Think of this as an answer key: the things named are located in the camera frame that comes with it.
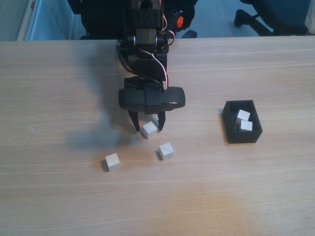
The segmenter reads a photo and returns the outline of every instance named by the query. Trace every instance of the black box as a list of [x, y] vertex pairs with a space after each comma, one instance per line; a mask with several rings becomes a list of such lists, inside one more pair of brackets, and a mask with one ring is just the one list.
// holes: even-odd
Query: black box
[[[252, 122], [252, 131], [239, 131], [235, 123], [240, 110], [249, 112], [249, 121]], [[256, 143], [262, 133], [262, 128], [253, 100], [227, 101], [222, 112], [227, 139], [231, 144]]]

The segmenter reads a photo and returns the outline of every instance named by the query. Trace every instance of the chair wheel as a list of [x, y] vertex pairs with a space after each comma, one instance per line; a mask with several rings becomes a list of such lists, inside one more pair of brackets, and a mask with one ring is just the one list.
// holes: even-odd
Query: chair wheel
[[234, 19], [234, 25], [235, 27], [239, 28], [244, 24], [242, 18], [240, 15], [236, 14], [235, 19]]

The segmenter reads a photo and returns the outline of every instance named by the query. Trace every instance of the orange component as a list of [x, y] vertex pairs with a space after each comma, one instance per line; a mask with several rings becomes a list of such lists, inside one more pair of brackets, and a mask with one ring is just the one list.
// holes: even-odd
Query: orange component
[[181, 28], [183, 26], [183, 23], [184, 23], [184, 18], [182, 16], [180, 16], [177, 20], [177, 27], [178, 28]]

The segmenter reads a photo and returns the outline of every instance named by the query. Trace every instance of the white cube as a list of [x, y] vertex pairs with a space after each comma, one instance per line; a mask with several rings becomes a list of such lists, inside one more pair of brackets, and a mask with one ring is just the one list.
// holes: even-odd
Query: white cube
[[242, 131], [252, 131], [252, 122], [241, 120], [240, 128]]
[[109, 171], [113, 171], [120, 168], [120, 162], [117, 153], [106, 156], [105, 159]]
[[150, 121], [142, 126], [142, 133], [149, 139], [158, 133], [158, 128]]
[[174, 150], [170, 143], [159, 146], [158, 151], [162, 157], [162, 160], [172, 158], [174, 155]]
[[248, 121], [248, 119], [250, 118], [250, 113], [249, 112], [245, 112], [245, 111], [243, 111], [243, 110], [240, 110], [239, 112], [238, 112], [238, 115], [237, 115], [237, 118], [236, 118], [236, 121], [235, 121], [235, 123], [236, 124], [240, 124], [241, 123], [241, 120], [246, 120], [246, 121]]

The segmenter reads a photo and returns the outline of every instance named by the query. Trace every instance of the black chair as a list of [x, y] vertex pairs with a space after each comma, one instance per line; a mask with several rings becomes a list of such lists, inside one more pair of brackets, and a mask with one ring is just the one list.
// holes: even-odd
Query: black chair
[[[174, 33], [190, 27], [195, 16], [194, 6], [198, 0], [164, 0], [166, 18], [170, 21], [175, 12], [184, 18], [183, 25], [168, 22], [168, 30]], [[122, 39], [124, 38], [125, 12], [127, 0], [68, 0], [74, 14], [81, 14], [81, 21], [88, 35], [81, 39]], [[190, 30], [185, 37], [197, 37]]]
[[[305, 35], [308, 29], [305, 19], [311, 0], [240, 0], [251, 4], [256, 12], [251, 16], [243, 10], [237, 10], [234, 25], [249, 25], [259, 36]], [[261, 17], [264, 23], [273, 29], [269, 31], [256, 18]]]

